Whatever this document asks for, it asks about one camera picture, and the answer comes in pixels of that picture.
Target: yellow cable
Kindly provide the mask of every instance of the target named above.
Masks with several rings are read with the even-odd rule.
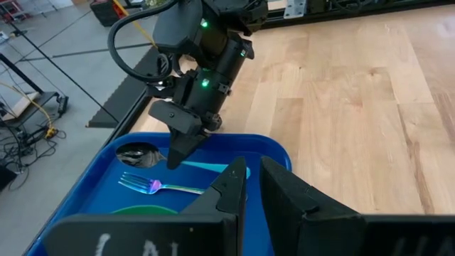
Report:
[[[122,11],[122,13],[123,13],[124,15],[126,15],[126,16],[129,15],[129,14],[128,14],[128,11],[125,10],[125,8],[123,8],[123,5],[121,5],[121,4],[118,2],[118,0],[113,0],[113,2],[114,2],[114,4],[115,4],[117,7],[119,7],[120,11]],[[139,25],[139,23],[138,23],[137,21],[133,21],[133,24],[134,24],[134,26],[137,28],[137,30],[139,30],[139,32],[141,32],[142,35],[144,35],[144,37],[145,37],[148,41],[150,41],[150,43],[151,43],[156,49],[158,49],[158,46],[156,46],[154,39],[153,39],[151,36],[149,36],[149,34],[141,27],[141,25]]]
[[[31,104],[35,105],[35,107],[37,107],[45,115],[45,117],[48,119],[48,122],[49,122],[49,129],[48,129],[48,132],[46,134],[46,137],[49,137],[53,132],[56,132],[55,127],[52,125],[52,119],[50,118],[49,114],[38,103],[34,102],[31,98],[29,98],[27,94],[21,92],[20,90],[17,90],[16,88],[14,88],[14,87],[12,87],[10,85],[7,85],[4,82],[0,82],[0,85],[8,87],[9,89],[13,90],[14,92],[17,92],[18,94],[22,95]]]

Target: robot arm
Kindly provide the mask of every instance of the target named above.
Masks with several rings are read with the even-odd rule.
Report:
[[[126,23],[160,13],[154,40],[163,66],[157,76],[136,73],[114,49],[114,37]],[[171,98],[155,102],[149,114],[168,125],[171,143],[168,168],[176,168],[221,123],[218,114],[245,58],[253,59],[250,36],[267,17],[265,0],[177,0],[133,14],[117,22],[109,34],[109,49],[116,63],[131,76],[147,82],[151,96]],[[193,57],[198,67],[180,77],[169,76],[178,57]]]

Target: black equipment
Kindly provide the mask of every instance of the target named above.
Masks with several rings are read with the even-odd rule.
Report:
[[[128,67],[114,47],[118,30],[129,22],[158,14],[154,40],[161,54],[158,74],[139,74]],[[250,36],[267,17],[266,0],[170,0],[132,14],[111,28],[109,51],[126,73],[147,82],[153,97],[171,98],[155,102],[149,114],[168,125],[171,145],[167,167],[176,168],[222,124],[218,114],[245,58],[255,57]],[[198,64],[183,74],[182,55]],[[169,76],[175,70],[180,77]]]
[[[154,250],[159,255],[240,256],[245,177],[245,160],[238,158],[178,215],[63,219],[44,238],[48,256],[154,255]],[[259,178],[276,256],[455,255],[454,216],[363,215],[268,157],[262,157]],[[178,254],[172,254],[177,247]]]

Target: tray rim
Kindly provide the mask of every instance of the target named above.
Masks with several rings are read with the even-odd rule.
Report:
[[[82,180],[86,177],[88,170],[90,170],[92,168],[92,166],[95,164],[95,162],[97,160],[97,156],[99,154],[101,154],[102,152],[109,150],[109,147],[112,146],[113,144],[115,144],[116,141],[121,140],[124,137],[128,137],[129,135],[134,136],[134,134],[148,134],[148,135],[151,135],[154,137],[170,136],[170,134],[168,132],[131,132],[131,133],[119,136],[113,140],[110,140],[109,143],[103,145],[103,147],[95,154],[92,161],[90,161],[90,163],[87,165],[85,170],[80,174],[79,178],[77,178],[77,181],[73,184],[71,189],[67,192],[65,197],[62,199],[62,201],[58,204],[57,208],[55,208],[55,210],[52,212],[52,214],[49,216],[49,218],[43,224],[43,227],[38,231],[38,233],[36,234],[34,239],[31,241],[30,245],[23,252],[23,255],[35,256],[34,251],[36,250],[35,246],[36,246],[37,242],[39,242],[41,240],[41,236],[46,231],[46,228],[49,225],[52,225],[52,222],[57,221],[57,220],[54,220],[54,218],[57,215],[58,211],[61,210],[63,205],[70,198],[70,195],[73,194],[74,190],[77,189],[77,187],[80,185]],[[283,155],[285,156],[286,169],[288,169],[290,172],[292,172],[292,164],[291,164],[291,159],[289,158],[289,154],[287,153],[286,149],[273,138],[270,138],[270,137],[267,137],[267,136],[261,135],[261,134],[231,134],[231,133],[214,133],[214,134],[211,134],[211,136],[212,137],[249,137],[250,139],[257,138],[257,139],[266,141],[269,144],[274,144],[274,146],[277,146],[283,152]]]

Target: blue tray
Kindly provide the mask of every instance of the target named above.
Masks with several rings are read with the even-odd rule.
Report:
[[[157,146],[163,155],[167,155],[169,134],[133,133],[120,137],[107,145],[93,159],[80,180],[54,212],[43,232],[26,253],[27,255],[46,256],[47,253],[41,242],[43,234],[57,221],[69,215],[111,213],[135,205],[158,205],[179,212],[197,197],[197,195],[180,191],[160,191],[154,195],[140,194],[117,183],[124,171],[159,179],[163,183],[195,188],[209,187],[219,175],[213,171],[183,164],[175,170],[168,170],[165,161],[160,161],[149,169],[127,166],[117,159],[115,151],[119,146],[130,142],[150,142]],[[264,155],[291,170],[291,162],[286,151],[274,140],[260,135],[214,134],[188,159],[212,164],[229,164],[238,156],[245,157],[247,165],[251,169],[251,177],[247,180],[248,200],[243,255],[273,255],[259,191],[259,160]]]

